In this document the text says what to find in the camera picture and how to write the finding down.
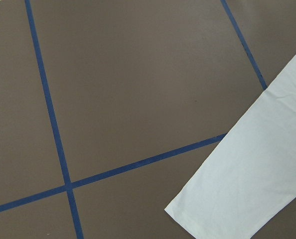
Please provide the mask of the white long-sleeve printed shirt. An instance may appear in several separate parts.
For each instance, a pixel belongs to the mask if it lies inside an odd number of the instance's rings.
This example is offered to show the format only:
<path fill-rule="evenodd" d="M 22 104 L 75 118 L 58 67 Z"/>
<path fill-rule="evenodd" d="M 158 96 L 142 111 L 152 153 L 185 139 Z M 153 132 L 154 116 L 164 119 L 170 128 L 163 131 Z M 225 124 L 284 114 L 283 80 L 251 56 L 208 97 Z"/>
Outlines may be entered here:
<path fill-rule="evenodd" d="M 165 211 L 197 239 L 249 239 L 296 198 L 296 55 Z"/>

